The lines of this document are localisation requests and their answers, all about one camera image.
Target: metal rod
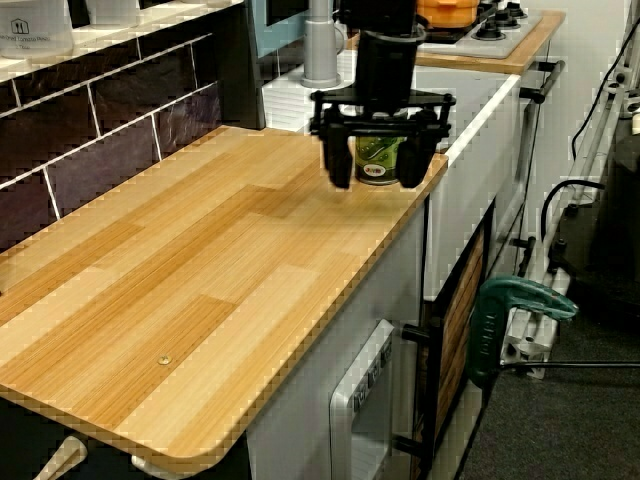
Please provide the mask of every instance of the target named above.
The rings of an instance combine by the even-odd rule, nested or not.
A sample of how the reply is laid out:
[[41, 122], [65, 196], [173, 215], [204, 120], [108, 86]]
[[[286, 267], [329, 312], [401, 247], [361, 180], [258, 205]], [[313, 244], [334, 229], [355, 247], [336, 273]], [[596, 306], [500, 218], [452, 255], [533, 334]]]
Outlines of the metal rod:
[[500, 368], [640, 368], [640, 362], [516, 362]]

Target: floor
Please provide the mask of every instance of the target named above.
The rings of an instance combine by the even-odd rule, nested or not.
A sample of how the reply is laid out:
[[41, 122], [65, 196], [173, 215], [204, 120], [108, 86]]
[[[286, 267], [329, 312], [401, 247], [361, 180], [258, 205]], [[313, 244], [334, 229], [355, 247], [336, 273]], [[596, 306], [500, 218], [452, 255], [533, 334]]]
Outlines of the floor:
[[[639, 323], [612, 320], [585, 311], [562, 325], [551, 361], [640, 361]], [[639, 419], [638, 369], [503, 373], [458, 479], [640, 478]]]

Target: black mount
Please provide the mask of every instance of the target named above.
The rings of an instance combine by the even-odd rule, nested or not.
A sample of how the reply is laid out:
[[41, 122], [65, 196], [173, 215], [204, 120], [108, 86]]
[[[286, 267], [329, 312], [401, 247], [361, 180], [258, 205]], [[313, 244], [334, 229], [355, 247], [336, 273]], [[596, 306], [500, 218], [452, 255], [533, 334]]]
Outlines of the black mount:
[[[451, 94], [439, 95], [411, 90], [399, 108], [423, 107], [408, 119], [376, 119], [373, 114], [395, 110], [384, 102], [367, 102], [360, 98], [355, 87], [328, 92], [315, 92], [315, 113], [311, 121], [311, 134], [323, 142], [324, 165], [331, 182], [339, 188], [349, 188], [353, 158], [347, 141], [349, 137], [407, 137], [398, 149], [396, 176], [402, 186], [417, 187], [424, 179], [436, 146], [449, 135], [449, 111], [455, 105]], [[330, 107], [323, 110], [325, 104]], [[364, 107], [364, 113], [347, 116], [340, 112], [340, 105]], [[440, 117], [435, 107], [441, 107]]]
[[[372, 16], [371, 9], [379, 15]], [[311, 95], [315, 111], [310, 131], [322, 140], [329, 178], [338, 188], [349, 188], [353, 168], [349, 137], [395, 137], [402, 139], [395, 178], [403, 187], [415, 188], [424, 179], [438, 142], [449, 135], [447, 122], [455, 105], [451, 94], [411, 89], [418, 46], [427, 37], [415, 20], [416, 1], [349, 0], [340, 12], [347, 24], [361, 28], [355, 82]], [[344, 115], [341, 106], [355, 107], [356, 114]], [[400, 111], [411, 107], [419, 110], [399, 118]]]

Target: tiled backsplash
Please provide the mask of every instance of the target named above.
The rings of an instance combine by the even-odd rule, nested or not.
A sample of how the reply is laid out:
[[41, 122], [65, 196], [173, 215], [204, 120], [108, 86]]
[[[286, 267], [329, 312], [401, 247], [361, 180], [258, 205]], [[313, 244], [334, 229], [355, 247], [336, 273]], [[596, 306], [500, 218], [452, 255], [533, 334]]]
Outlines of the tiled backsplash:
[[0, 84], [0, 252], [223, 119], [261, 128], [246, 15], [231, 7]]

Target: wooden panel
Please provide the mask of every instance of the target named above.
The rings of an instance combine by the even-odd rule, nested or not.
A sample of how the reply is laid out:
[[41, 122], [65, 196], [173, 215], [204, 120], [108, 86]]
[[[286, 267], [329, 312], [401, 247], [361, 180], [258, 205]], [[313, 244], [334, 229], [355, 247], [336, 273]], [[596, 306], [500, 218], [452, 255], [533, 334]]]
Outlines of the wooden panel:
[[466, 360], [469, 316], [473, 308], [475, 293], [480, 283], [483, 266], [484, 227], [477, 233], [469, 260], [462, 272], [460, 282], [444, 321], [440, 386], [436, 416], [436, 436], [449, 413], [451, 403], [460, 387]]
[[320, 152], [222, 127], [0, 255], [0, 396], [174, 472], [216, 464], [447, 164], [342, 191]]
[[[540, 48], [560, 28], [565, 16], [566, 14], [560, 11], [544, 11], [543, 19], [536, 28], [511, 52], [511, 55], [504, 59], [442, 55], [418, 51], [416, 65], [522, 75], [531, 66]], [[348, 45], [353, 50], [357, 49], [357, 43], [353, 39]]]

